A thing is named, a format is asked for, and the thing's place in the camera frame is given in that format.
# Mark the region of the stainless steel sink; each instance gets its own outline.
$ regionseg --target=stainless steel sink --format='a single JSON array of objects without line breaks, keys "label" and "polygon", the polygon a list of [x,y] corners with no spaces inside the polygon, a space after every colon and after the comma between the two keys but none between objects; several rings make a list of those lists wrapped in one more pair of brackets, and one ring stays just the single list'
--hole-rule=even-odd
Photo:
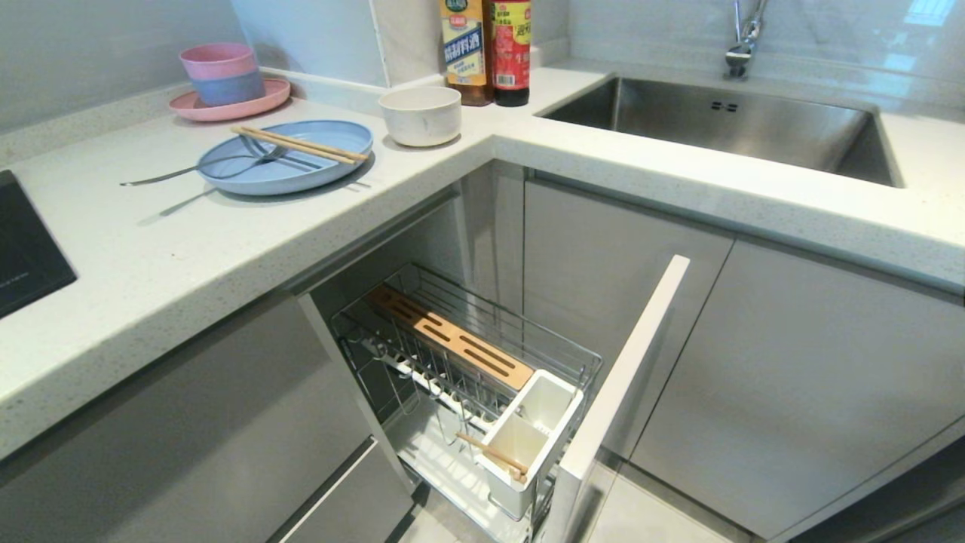
[{"label": "stainless steel sink", "polygon": [[545,117],[898,186],[861,109],[618,78]]}]

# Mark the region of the black cooktop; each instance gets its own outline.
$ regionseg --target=black cooktop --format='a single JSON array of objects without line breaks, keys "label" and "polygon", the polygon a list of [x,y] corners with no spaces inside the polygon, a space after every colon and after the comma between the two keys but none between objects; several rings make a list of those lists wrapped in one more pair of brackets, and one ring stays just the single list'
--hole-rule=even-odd
[{"label": "black cooktop", "polygon": [[76,278],[14,174],[0,172],[0,318]]}]

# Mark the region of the bottle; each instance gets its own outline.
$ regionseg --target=bottle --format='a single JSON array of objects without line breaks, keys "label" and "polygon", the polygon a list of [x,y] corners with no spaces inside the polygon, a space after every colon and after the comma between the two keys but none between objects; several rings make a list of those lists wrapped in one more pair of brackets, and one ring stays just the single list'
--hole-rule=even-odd
[{"label": "bottle", "polygon": [[492,37],[496,103],[506,107],[530,101],[530,0],[493,0]]},{"label": "bottle", "polygon": [[439,0],[446,84],[462,93],[463,105],[492,102],[489,0]]}]

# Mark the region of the white quartz countertop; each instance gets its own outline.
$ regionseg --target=white quartz countertop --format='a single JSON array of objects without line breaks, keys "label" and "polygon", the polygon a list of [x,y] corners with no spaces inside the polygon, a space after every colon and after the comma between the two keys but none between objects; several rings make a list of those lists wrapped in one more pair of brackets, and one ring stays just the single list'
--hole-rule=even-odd
[{"label": "white quartz countertop", "polygon": [[250,198],[197,174],[118,183],[193,163],[227,124],[173,116],[9,167],[78,280],[0,320],[0,458],[244,304],[457,178],[501,159],[779,241],[965,290],[965,124],[884,112],[905,188],[535,117],[608,67],[534,71],[522,108],[463,108],[456,142],[403,149],[378,117],[294,100],[248,124],[344,119],[375,134],[346,180]]}]

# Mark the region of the blue plate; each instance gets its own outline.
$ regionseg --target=blue plate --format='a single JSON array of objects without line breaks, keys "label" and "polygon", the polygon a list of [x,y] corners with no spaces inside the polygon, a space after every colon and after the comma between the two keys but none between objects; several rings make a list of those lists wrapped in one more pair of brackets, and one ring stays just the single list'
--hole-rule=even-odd
[{"label": "blue plate", "polygon": [[[362,155],[367,155],[372,150],[372,132],[362,125],[348,121],[302,121],[275,125],[265,130]],[[326,185],[350,174],[364,163],[363,160],[357,160],[354,164],[344,164],[298,151],[288,151],[277,160],[255,165],[256,157],[269,153],[274,148],[270,143],[241,136],[233,137],[205,153],[198,163],[221,157],[238,158],[205,166],[198,172],[209,183],[222,190],[265,196]]]}]

